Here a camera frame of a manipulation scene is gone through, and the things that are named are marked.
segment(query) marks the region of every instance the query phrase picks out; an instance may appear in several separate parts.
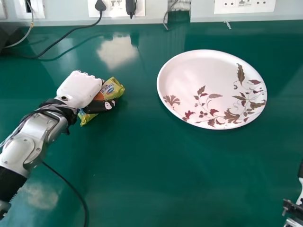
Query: black cable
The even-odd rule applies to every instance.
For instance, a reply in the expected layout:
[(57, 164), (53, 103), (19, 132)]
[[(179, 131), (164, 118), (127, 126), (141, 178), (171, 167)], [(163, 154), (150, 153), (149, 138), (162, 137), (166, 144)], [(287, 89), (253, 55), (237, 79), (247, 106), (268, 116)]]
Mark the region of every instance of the black cable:
[(83, 29), (83, 28), (89, 28), (89, 27), (93, 27), (95, 25), (97, 25), (100, 20), (102, 18), (102, 11), (100, 11), (100, 17), (99, 19), (92, 25), (87, 25), (87, 26), (80, 26), (80, 27), (77, 27), (77, 28), (74, 28), (73, 30), (69, 31), (68, 33), (66, 33), (64, 36), (62, 36), (60, 39), (58, 39), (56, 42), (54, 42), (53, 44), (51, 44), (49, 47), (47, 47), (44, 51), (42, 51), (40, 54), (36, 55), (36, 56), (26, 56), (26, 55), (22, 55), (22, 54), (19, 54), (19, 53), (16, 53), (16, 52), (9, 52), (10, 54), (13, 54), (15, 56), (18, 56), (18, 57), (22, 57), (22, 58), (28, 58), (28, 59), (36, 59), (36, 58), (39, 58), (41, 57), (43, 54), (45, 54), (49, 49), (51, 49), (53, 46), (55, 46), (57, 43), (59, 43), (62, 39), (64, 39), (65, 37), (67, 37), (70, 33), (78, 30), (78, 29)]
[(51, 168), (47, 163), (45, 163), (44, 161), (42, 161), (42, 164), (45, 165), (47, 168), (49, 168), (53, 173), (55, 173), (58, 177), (60, 177), (73, 191), (74, 193), (78, 196), (79, 200), (81, 201), (82, 205), (83, 205), (83, 209), (84, 209), (84, 227), (88, 227), (89, 226), (89, 209), (88, 206), (85, 202), (85, 200), (83, 199), (83, 197), (81, 196), (81, 194), (77, 191), (77, 189), (68, 181), (66, 180), (60, 173), (58, 173), (57, 171), (55, 171), (53, 168)]

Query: snack packet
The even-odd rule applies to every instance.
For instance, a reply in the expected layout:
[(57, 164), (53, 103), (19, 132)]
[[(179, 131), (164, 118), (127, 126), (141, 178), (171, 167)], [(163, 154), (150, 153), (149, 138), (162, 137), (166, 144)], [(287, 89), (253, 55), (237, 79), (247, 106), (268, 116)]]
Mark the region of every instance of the snack packet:
[[(119, 98), (123, 95), (125, 88), (119, 83), (116, 78), (108, 79), (102, 86), (101, 91), (94, 97), (93, 101), (104, 101)], [(98, 113), (87, 114), (82, 109), (79, 111), (78, 116), (81, 119), (80, 125), (83, 126), (96, 117)]]

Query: grey wall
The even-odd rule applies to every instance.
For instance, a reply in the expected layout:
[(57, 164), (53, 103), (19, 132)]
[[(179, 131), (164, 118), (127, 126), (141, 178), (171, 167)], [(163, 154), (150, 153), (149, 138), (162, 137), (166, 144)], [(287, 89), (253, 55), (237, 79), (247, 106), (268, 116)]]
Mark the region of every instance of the grey wall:
[[(7, 20), (29, 25), (29, 20), (18, 19), (13, 0), (4, 0), (8, 12)], [(162, 23), (168, 0), (146, 0), (146, 16), (130, 20), (128, 17), (104, 17), (101, 24), (148, 24)], [(45, 0), (46, 19), (36, 20), (35, 26), (87, 25), (96, 18), (89, 18), (87, 0)], [(290, 20), (303, 19), (303, 0), (276, 0), (273, 13), (214, 14), (214, 0), (192, 0), (191, 22)]]
[[(30, 20), (18, 19), (13, 0), (4, 0), (8, 19), (2, 22), (19, 22), (29, 25)], [(162, 23), (167, 10), (167, 0), (146, 0), (145, 17), (104, 17), (101, 24)], [(90, 18), (87, 0), (45, 0), (45, 19), (36, 19), (35, 26), (88, 25), (97, 18)]]
[(303, 0), (276, 0), (273, 13), (214, 14), (213, 0), (192, 0), (191, 22), (303, 19)]

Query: green tabletop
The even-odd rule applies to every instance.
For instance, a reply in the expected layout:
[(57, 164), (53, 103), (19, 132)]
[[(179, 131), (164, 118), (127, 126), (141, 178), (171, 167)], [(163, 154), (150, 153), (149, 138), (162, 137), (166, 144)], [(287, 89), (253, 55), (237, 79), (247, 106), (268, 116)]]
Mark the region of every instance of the green tabletop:
[[(117, 108), (78, 121), (46, 163), (85, 197), (90, 227), (281, 227), (283, 198), (301, 192), (303, 21), (96, 26), (79, 30), (43, 61), (0, 58), (0, 138), (73, 71), (126, 88)], [(42, 51), (71, 27), (35, 27), (13, 51)], [(238, 56), (263, 77), (264, 112), (225, 131), (194, 127), (161, 103), (156, 79), (173, 56), (213, 49)], [(75, 194), (44, 166), (17, 194), (0, 227), (81, 227)]]

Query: wall socket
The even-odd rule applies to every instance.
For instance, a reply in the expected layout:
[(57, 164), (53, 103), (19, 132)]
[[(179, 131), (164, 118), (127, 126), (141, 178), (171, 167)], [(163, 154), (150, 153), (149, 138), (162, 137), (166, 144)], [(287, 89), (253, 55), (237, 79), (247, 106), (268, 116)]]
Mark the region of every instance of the wall socket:
[(6, 12), (3, 0), (0, 0), (0, 19), (6, 19)]
[[(97, 0), (88, 0), (89, 17), (99, 17), (100, 13), (95, 9)], [(126, 12), (125, 0), (103, 0), (107, 9), (102, 13), (102, 17), (129, 17)], [(135, 17), (145, 16), (145, 0), (137, 0), (137, 10)]]
[(274, 12), (276, 0), (215, 0), (215, 14)]
[[(32, 13), (28, 9), (25, 0), (14, 0), (16, 14), (19, 19), (31, 19)], [(34, 10), (34, 18), (44, 19), (44, 0), (30, 0), (30, 4)]]

